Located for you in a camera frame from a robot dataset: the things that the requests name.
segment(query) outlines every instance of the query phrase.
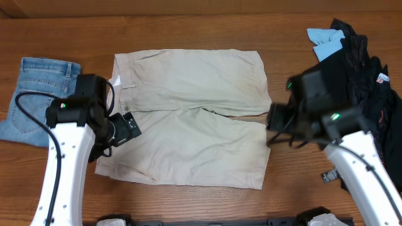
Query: white label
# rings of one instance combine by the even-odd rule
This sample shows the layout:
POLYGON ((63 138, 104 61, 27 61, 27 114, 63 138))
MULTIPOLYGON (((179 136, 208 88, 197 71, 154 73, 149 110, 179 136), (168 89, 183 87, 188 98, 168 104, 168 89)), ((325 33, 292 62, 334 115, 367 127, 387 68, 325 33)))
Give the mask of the white label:
POLYGON ((118 86, 120 85, 120 75, 117 75, 116 81, 114 81, 113 86, 118 86))
POLYGON ((383 83, 383 82, 389 82, 389 77, 383 73, 380 73, 377 77, 377 81, 378 83, 383 83))

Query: shorts waistband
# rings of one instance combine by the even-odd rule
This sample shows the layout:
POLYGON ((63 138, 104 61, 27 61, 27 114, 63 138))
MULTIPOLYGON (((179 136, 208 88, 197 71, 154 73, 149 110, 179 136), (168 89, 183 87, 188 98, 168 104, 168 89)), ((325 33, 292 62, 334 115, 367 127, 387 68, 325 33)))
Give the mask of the shorts waistband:
POLYGON ((47 58, 24 57, 21 62, 21 69, 42 69, 56 70, 67 73, 68 66, 71 65, 70 75, 77 76, 81 74, 81 65, 73 62, 65 62, 63 60, 53 60, 47 58))

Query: wooden table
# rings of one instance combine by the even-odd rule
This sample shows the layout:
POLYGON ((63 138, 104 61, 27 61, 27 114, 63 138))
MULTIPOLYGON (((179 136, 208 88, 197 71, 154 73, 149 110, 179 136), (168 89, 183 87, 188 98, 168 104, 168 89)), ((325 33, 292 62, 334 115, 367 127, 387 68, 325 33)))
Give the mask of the wooden table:
MULTIPOLYGON (((6 118, 21 57, 77 62, 83 73, 109 78, 115 53, 184 48, 257 50, 273 101, 286 102, 286 78, 315 65, 307 28, 328 28, 333 18, 369 37, 369 53, 389 65, 392 87, 402 94, 402 14, 290 13, 227 16, 141 16, 0 21, 0 120, 6 118)), ((47 150, 0 142, 0 225, 28 225, 43 182, 47 150)), ((294 216, 320 205, 363 225, 356 205, 336 181, 320 173, 333 166, 316 145, 272 147, 262 190, 150 186, 94 174, 90 164, 83 218, 130 213, 135 220, 239 220, 294 216)))

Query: belt loop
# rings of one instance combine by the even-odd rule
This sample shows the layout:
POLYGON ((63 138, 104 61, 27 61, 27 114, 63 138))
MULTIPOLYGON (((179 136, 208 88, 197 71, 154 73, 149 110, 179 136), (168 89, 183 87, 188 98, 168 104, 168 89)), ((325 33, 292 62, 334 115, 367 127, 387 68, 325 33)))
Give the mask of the belt loop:
POLYGON ((21 59, 21 66, 19 66, 19 72, 24 73, 24 58, 21 59))
POLYGON ((67 72, 66 72, 66 74, 65 74, 65 76, 67 77, 67 78, 70 78, 71 77, 71 65, 72 65, 72 63, 67 63, 67 72))

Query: light blue cloth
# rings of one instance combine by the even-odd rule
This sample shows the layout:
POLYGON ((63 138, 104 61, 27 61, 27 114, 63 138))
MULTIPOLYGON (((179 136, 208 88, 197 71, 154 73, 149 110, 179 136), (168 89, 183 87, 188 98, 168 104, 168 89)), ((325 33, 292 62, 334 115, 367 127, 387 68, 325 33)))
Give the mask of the light blue cloth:
MULTIPOLYGON (((21 92, 34 91, 66 98, 75 92, 75 83, 80 71, 81 66, 72 62, 23 58, 7 119, 0 122, 0 139, 47 147, 48 134, 19 110, 15 104, 15 97, 21 92)), ((19 102, 33 117, 45 124, 45 111, 52 100, 50 97, 40 95, 25 95, 19 102)))
POLYGON ((317 46, 314 46, 314 52, 321 62, 336 51, 342 48, 341 38, 345 38, 342 30, 334 29, 307 29, 308 38, 317 46))

